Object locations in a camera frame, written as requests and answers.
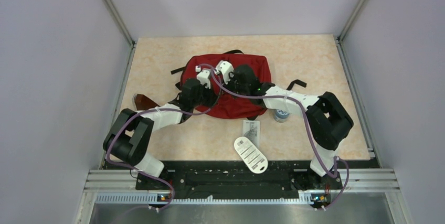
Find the red student backpack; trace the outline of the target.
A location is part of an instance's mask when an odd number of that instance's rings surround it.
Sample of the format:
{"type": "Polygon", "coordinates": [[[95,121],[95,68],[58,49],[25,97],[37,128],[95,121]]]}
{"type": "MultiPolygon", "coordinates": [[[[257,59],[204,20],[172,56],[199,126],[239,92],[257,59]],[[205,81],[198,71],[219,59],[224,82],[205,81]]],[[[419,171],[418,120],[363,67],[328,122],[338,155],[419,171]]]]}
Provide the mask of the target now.
{"type": "MultiPolygon", "coordinates": [[[[187,79],[195,78],[196,75],[193,74],[193,71],[199,64],[206,63],[216,66],[221,60],[229,61],[234,68],[244,64],[249,65],[261,82],[271,81],[271,72],[265,56],[246,55],[241,50],[232,50],[223,54],[193,56],[185,66],[171,71],[171,74],[181,73],[180,81],[175,86],[181,90],[182,84],[187,79]]],[[[229,82],[228,84],[223,84],[223,86],[229,90],[229,82]]],[[[216,103],[211,108],[198,106],[196,107],[197,111],[205,112],[209,110],[207,115],[219,119],[247,118],[254,120],[267,110],[260,105],[260,100],[253,99],[250,101],[246,98],[233,96],[222,90],[214,81],[211,81],[211,89],[217,95],[216,103]]]]}

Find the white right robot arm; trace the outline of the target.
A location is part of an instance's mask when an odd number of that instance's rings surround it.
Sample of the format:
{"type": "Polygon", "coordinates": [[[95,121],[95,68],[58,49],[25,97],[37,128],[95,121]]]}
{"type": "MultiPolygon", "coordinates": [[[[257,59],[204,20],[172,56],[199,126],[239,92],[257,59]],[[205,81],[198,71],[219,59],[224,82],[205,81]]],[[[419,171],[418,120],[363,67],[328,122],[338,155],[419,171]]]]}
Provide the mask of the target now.
{"type": "Polygon", "coordinates": [[[230,94],[249,99],[266,109],[281,110],[303,118],[315,157],[311,160],[308,182],[322,188],[329,177],[337,176],[337,149],[354,122],[335,94],[308,95],[261,82],[248,65],[234,68],[224,63],[218,68],[230,94]]]}

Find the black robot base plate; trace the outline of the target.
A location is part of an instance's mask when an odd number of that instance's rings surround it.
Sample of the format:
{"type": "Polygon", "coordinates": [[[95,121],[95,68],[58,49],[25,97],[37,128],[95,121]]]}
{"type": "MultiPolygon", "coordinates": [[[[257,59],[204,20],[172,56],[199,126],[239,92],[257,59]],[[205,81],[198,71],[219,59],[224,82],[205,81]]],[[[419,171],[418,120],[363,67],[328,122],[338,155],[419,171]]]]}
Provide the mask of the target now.
{"type": "Polygon", "coordinates": [[[165,161],[166,171],[156,181],[131,171],[137,190],[175,190],[179,199],[291,199],[299,191],[340,190],[343,183],[351,186],[357,179],[339,174],[337,178],[320,177],[310,170],[309,161],[269,161],[262,174],[252,173],[242,161],[165,161]]]}

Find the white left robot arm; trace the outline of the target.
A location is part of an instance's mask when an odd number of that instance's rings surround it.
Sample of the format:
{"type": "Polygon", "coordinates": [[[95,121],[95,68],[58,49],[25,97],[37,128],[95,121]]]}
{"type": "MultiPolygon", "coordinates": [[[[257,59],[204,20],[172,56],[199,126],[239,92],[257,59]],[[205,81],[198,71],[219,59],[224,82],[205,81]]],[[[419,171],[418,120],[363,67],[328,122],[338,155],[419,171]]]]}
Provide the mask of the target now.
{"type": "Polygon", "coordinates": [[[151,134],[184,123],[199,106],[204,106],[205,110],[212,108],[219,97],[220,93],[208,84],[188,79],[177,96],[163,106],[146,111],[122,110],[103,142],[103,149],[108,156],[113,155],[126,166],[148,174],[149,183],[162,189],[168,183],[168,175],[163,171],[165,165],[147,152],[151,134]]]}

